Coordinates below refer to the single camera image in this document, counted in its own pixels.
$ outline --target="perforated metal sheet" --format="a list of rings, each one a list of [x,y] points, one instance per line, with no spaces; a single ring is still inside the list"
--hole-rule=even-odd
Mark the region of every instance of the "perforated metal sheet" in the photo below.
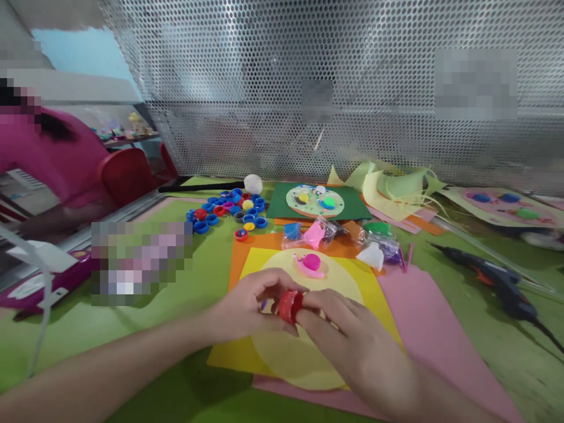
[[[181,174],[323,181],[380,158],[564,194],[562,1],[101,4]],[[516,49],[518,119],[437,120],[436,49]],[[308,80],[332,81],[323,123]]]

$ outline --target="pink device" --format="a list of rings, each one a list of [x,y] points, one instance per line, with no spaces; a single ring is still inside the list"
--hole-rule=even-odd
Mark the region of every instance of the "pink device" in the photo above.
[[[77,259],[78,263],[53,278],[52,292],[55,298],[52,305],[78,288],[92,273],[93,261],[90,251],[76,250],[69,254]],[[46,308],[43,301],[44,293],[43,277],[41,272],[37,272],[0,294],[0,307],[21,310],[24,318],[32,314],[42,314],[43,309]]]

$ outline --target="red chair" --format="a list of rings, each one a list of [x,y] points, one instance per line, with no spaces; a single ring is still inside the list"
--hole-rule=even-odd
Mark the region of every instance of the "red chair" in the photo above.
[[[178,172],[174,167],[174,163],[170,158],[169,152],[166,150],[165,143],[161,142],[159,149],[160,149],[160,155],[163,158],[163,162],[165,163],[164,165],[166,167],[166,170],[160,172],[158,176],[161,176],[162,178],[165,178],[167,180],[178,178]]]
[[[110,154],[98,165],[97,177],[117,207],[137,200],[166,182],[152,175],[141,149]]]

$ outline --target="yellow paper circle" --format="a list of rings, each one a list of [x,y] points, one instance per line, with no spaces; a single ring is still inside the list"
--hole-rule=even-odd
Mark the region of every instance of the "yellow paper circle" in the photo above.
[[[319,271],[323,279],[306,277],[296,266],[293,254],[305,256],[311,250],[289,249],[271,257],[262,269],[281,267],[299,284],[312,291],[334,289],[345,297],[363,304],[362,295],[353,277],[331,257],[316,252],[321,259]],[[271,301],[265,307],[270,311]],[[331,390],[342,387],[345,382],[339,373],[322,355],[306,331],[297,325],[300,338],[286,332],[258,333],[252,336],[254,347],[276,376],[306,390]]]

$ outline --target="cotton ball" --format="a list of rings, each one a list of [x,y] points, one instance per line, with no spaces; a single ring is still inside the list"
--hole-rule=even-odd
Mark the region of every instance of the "cotton ball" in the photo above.
[[[243,180],[245,184],[245,189],[251,195],[260,194],[263,191],[263,180],[260,176],[255,174],[250,174]]]

